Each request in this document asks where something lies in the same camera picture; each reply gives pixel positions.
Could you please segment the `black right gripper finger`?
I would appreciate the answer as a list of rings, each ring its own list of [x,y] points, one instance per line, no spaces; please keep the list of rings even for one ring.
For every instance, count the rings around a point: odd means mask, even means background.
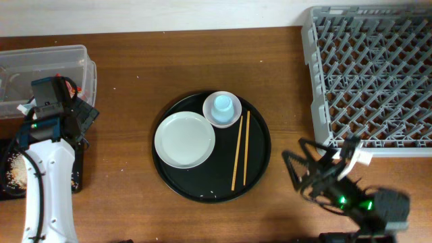
[[[311,163],[313,157],[309,152],[303,151],[303,153],[304,156],[292,151],[283,151],[281,154],[295,191],[304,191],[312,179]]]
[[[334,156],[334,148],[325,146],[323,144],[317,143],[315,141],[312,140],[307,140],[305,138],[301,138],[299,140],[300,143],[300,147],[303,151],[303,153],[306,155],[307,159],[313,159],[312,153],[311,151],[308,149],[308,146],[313,147],[315,150],[320,150],[320,151],[324,151],[324,157],[329,157],[330,159],[333,158]]]

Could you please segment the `red snack wrapper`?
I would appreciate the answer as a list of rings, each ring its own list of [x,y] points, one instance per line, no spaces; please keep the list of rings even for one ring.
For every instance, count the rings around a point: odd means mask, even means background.
[[[55,76],[65,80],[65,84],[72,99],[74,97],[79,97],[82,94],[82,88],[79,87],[71,78],[61,76],[59,73],[57,73]]]

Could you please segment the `rice and shell leftovers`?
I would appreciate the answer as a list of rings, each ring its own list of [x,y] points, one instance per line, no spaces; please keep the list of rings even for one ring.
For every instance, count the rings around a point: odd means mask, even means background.
[[[13,189],[25,190],[27,173],[24,158],[20,153],[14,153],[7,159],[7,184]]]

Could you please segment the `light blue cup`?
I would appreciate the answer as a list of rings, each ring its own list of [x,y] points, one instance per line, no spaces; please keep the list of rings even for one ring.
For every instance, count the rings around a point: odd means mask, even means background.
[[[221,124],[228,123],[234,116],[234,106],[230,97],[219,95],[213,100],[211,115]]]

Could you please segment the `white small bowl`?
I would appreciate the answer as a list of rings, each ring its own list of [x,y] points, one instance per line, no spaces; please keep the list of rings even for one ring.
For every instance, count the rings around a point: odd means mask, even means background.
[[[228,97],[230,97],[232,102],[233,102],[233,106],[234,106],[234,116],[232,117],[232,119],[228,123],[225,123],[225,124],[221,124],[221,123],[217,122],[216,120],[214,120],[213,116],[211,115],[213,100],[215,99],[215,97],[217,97],[219,95],[227,95]],[[228,128],[228,127],[232,126],[233,124],[235,124],[237,122],[237,120],[240,118],[240,116],[242,114],[242,104],[236,95],[234,95],[230,92],[226,92],[226,91],[217,91],[217,92],[211,93],[205,99],[203,106],[202,106],[202,112],[203,112],[204,117],[216,128]]]

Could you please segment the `white dinner plate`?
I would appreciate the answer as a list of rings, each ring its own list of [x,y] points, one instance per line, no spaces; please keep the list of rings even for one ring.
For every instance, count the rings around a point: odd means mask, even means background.
[[[210,157],[215,147],[215,131],[202,115],[181,111],[169,115],[158,125],[154,145],[165,164],[190,169]]]

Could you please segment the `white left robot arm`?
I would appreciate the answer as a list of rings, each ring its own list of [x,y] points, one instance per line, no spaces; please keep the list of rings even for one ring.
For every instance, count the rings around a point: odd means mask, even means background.
[[[77,242],[72,209],[76,151],[99,112],[75,82],[52,76],[31,83],[33,98],[12,149],[26,166],[23,242]]]

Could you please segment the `clear plastic waste bin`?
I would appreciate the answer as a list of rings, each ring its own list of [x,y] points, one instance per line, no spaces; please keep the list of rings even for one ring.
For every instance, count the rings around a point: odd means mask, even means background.
[[[18,110],[33,96],[31,82],[59,74],[72,79],[78,97],[94,105],[97,67],[83,45],[1,52],[1,119],[22,117]]]

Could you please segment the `black rectangular waste tray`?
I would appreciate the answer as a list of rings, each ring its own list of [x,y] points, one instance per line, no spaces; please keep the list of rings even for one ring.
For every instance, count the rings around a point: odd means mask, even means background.
[[[84,151],[87,147],[86,143],[81,142],[76,150],[75,150],[75,161],[71,173],[71,187],[73,193],[78,193],[82,189],[82,176],[83,176],[83,160],[84,160]],[[10,152],[8,155],[8,158],[14,154],[15,152]],[[1,176],[1,178],[5,178],[5,181],[7,182],[6,177],[6,170],[8,168],[7,166],[7,159],[5,161],[5,172]],[[26,189],[25,190],[19,190],[19,189],[13,189],[7,184],[7,187],[12,191],[12,194],[9,194],[4,189],[3,185],[1,185],[1,201],[4,200],[15,200],[15,199],[21,199],[26,197]]]

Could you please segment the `grey dishwasher rack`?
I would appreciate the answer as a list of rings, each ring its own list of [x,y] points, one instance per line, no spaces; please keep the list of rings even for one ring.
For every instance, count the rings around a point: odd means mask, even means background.
[[[431,6],[316,6],[301,30],[315,140],[431,156]]]

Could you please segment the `round black serving tray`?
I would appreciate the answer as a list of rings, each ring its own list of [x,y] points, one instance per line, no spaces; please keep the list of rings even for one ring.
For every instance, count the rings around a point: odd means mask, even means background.
[[[191,111],[203,115],[203,103],[213,91],[194,92],[174,103],[158,121],[158,125],[169,115]],[[202,164],[190,169],[177,169],[165,164],[158,156],[153,132],[153,162],[161,179],[177,194],[200,203],[222,203],[246,194],[264,175],[271,156],[271,137],[267,124],[259,111],[245,99],[242,104],[242,136],[235,190],[231,191],[234,157],[240,118],[228,128],[216,128],[215,147],[210,157]],[[248,168],[246,185],[243,186],[244,146],[246,114],[250,111],[250,134],[248,145]]]

